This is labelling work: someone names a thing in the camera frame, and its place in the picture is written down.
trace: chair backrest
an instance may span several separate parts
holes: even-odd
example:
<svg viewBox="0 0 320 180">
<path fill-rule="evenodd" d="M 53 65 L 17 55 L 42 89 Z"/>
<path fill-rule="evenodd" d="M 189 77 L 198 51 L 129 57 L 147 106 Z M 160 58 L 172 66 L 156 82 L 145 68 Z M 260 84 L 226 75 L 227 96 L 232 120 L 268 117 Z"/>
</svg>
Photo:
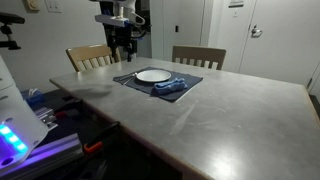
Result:
<svg viewBox="0 0 320 180">
<path fill-rule="evenodd" d="M 75 47 L 66 52 L 77 72 L 121 61 L 119 49 L 117 48 L 114 59 L 106 44 Z"/>
<path fill-rule="evenodd" d="M 172 52 L 172 62 L 184 64 L 184 59 L 188 65 L 197 66 L 200 63 L 201 67 L 205 67 L 206 61 L 209 61 L 208 68 L 212 69 L 212 64 L 218 63 L 217 70 L 221 70 L 224 57 L 226 55 L 226 50 L 224 49 L 214 49 L 207 47 L 197 47 L 197 46 L 173 46 Z"/>
</svg>

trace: blue led light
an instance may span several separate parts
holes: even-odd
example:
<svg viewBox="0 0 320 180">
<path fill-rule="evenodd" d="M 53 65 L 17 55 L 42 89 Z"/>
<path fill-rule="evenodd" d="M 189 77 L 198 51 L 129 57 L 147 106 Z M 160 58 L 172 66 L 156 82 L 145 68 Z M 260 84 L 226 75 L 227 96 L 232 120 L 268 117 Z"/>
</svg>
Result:
<svg viewBox="0 0 320 180">
<path fill-rule="evenodd" d="M 5 137 L 7 143 L 11 144 L 16 150 L 22 152 L 27 151 L 28 147 L 16 136 L 9 127 L 1 124 L 0 135 Z"/>
</svg>

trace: door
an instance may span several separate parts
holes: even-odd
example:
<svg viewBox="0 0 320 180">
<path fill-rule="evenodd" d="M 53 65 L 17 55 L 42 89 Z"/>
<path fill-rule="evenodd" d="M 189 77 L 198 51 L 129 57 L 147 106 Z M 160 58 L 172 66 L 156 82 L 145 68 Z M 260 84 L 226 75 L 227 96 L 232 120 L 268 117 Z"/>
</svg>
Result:
<svg viewBox="0 0 320 180">
<path fill-rule="evenodd" d="M 320 57 L 319 7 L 319 0 L 257 0 L 239 72 L 307 86 Z"/>
<path fill-rule="evenodd" d="M 164 60 L 171 61 L 173 45 L 200 45 L 204 1 L 164 0 Z"/>
</svg>

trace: table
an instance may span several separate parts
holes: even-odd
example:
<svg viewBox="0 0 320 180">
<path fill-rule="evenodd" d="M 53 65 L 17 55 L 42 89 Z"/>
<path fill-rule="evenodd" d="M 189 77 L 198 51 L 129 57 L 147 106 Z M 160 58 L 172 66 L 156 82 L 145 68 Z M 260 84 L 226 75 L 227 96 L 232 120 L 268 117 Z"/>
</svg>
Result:
<svg viewBox="0 0 320 180">
<path fill-rule="evenodd" d="M 175 103 L 112 81 L 152 66 L 204 77 Z M 320 126 L 304 86 L 147 58 L 50 81 L 184 179 L 319 179 Z"/>
</svg>

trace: white plate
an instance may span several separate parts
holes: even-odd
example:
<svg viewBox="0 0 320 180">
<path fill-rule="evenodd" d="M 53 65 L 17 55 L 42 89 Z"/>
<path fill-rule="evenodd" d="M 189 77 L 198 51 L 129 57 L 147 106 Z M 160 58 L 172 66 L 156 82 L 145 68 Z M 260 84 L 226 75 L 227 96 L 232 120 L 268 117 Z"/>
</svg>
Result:
<svg viewBox="0 0 320 180">
<path fill-rule="evenodd" d="M 137 74 L 137 79 L 144 82 L 161 82 L 168 80 L 171 74 L 164 70 L 147 70 Z"/>
</svg>

